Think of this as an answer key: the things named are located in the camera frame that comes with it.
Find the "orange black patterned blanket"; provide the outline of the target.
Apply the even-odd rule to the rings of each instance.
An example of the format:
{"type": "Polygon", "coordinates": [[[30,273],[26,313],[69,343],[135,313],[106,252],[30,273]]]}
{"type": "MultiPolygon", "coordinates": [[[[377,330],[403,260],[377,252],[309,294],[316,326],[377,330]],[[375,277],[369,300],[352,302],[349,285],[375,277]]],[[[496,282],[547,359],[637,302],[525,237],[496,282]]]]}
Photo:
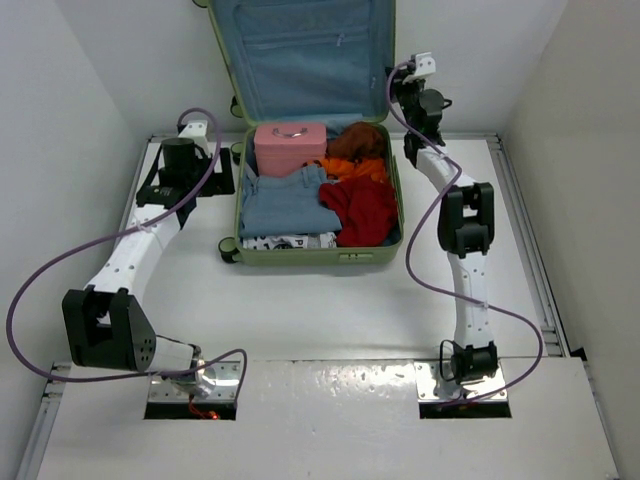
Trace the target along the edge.
{"type": "Polygon", "coordinates": [[[309,165],[317,165],[325,170],[327,178],[331,181],[346,181],[358,177],[367,177],[377,183],[388,183],[386,163],[382,158],[364,158],[354,161],[325,157],[309,162],[309,165]]]}

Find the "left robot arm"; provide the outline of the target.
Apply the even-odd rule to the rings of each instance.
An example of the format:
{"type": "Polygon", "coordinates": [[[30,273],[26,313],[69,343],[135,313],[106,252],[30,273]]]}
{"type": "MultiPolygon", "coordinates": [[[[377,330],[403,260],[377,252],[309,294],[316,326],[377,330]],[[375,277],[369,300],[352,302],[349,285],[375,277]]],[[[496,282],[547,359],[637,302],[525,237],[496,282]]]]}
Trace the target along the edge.
{"type": "Polygon", "coordinates": [[[183,390],[203,388],[200,348],[157,334],[142,308],[147,284],[165,249],[183,230],[213,176],[204,140],[185,135],[161,142],[135,196],[124,236],[102,269],[69,290],[62,313],[74,364],[159,375],[183,390]]]}

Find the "brown towel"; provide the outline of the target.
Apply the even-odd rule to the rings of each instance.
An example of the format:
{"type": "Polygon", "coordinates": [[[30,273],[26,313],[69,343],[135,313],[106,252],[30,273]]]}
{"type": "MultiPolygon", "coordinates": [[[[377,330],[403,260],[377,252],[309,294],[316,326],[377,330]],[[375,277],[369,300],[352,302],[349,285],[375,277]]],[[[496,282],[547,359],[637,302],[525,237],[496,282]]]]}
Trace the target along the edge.
{"type": "Polygon", "coordinates": [[[385,153],[385,137],[377,127],[366,122],[349,125],[327,144],[329,157],[348,161],[382,158],[385,153]]]}

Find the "light blue jeans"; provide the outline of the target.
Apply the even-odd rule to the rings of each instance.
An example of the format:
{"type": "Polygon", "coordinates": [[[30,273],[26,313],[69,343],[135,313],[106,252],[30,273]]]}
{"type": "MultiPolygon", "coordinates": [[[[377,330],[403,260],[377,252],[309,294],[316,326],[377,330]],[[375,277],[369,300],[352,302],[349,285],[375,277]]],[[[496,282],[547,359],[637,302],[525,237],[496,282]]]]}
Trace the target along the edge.
{"type": "Polygon", "coordinates": [[[313,164],[286,177],[246,173],[243,179],[238,235],[241,238],[314,235],[342,228],[338,215],[319,200],[328,184],[326,172],[313,164]]]}

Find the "red shirt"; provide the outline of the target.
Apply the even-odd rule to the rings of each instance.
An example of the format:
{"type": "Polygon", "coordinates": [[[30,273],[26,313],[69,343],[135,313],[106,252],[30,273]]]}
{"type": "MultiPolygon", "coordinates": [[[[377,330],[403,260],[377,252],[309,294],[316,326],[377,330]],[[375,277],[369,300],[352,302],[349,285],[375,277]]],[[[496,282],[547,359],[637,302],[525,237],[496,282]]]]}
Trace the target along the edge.
{"type": "Polygon", "coordinates": [[[398,220],[394,187],[369,177],[323,184],[318,197],[340,220],[339,247],[378,247],[398,220]]]}

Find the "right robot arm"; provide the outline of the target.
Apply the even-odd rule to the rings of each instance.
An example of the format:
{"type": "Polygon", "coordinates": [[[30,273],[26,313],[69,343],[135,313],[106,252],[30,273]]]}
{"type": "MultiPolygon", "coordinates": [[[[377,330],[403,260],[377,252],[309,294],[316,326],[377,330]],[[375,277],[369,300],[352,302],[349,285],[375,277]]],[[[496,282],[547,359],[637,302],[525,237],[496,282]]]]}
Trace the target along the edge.
{"type": "Polygon", "coordinates": [[[440,377],[458,385],[495,375],[498,354],[489,327],[485,267],[495,236],[494,189],[462,172],[442,139],[439,122],[451,102],[412,79],[407,70],[391,74],[388,100],[397,102],[397,116],[407,128],[404,154],[436,188],[440,199],[437,239],[446,252],[454,282],[456,303],[449,372],[440,377]]]}

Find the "light green suitcase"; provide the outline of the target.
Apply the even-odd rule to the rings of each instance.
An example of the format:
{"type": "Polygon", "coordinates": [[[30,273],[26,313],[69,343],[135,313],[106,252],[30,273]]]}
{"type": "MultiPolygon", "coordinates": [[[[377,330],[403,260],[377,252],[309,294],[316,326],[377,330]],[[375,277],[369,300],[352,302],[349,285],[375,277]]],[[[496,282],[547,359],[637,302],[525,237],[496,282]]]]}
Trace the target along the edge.
{"type": "Polygon", "coordinates": [[[243,238],[244,200],[256,183],[255,137],[267,123],[316,121],[335,138],[357,121],[389,134],[386,81],[395,63],[393,1],[201,1],[234,89],[233,115],[249,128],[239,147],[231,236],[218,244],[227,263],[251,266],[375,265],[403,241],[398,218],[377,246],[253,250],[243,238]]]}

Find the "newspaper print white cloth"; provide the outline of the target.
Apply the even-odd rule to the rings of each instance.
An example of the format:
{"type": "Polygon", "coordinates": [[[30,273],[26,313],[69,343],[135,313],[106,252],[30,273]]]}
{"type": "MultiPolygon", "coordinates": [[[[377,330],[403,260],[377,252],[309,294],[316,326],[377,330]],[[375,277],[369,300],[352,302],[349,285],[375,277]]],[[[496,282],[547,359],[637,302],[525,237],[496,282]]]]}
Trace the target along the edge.
{"type": "Polygon", "coordinates": [[[246,250],[332,249],[337,247],[333,232],[313,235],[270,235],[242,239],[246,250]]]}

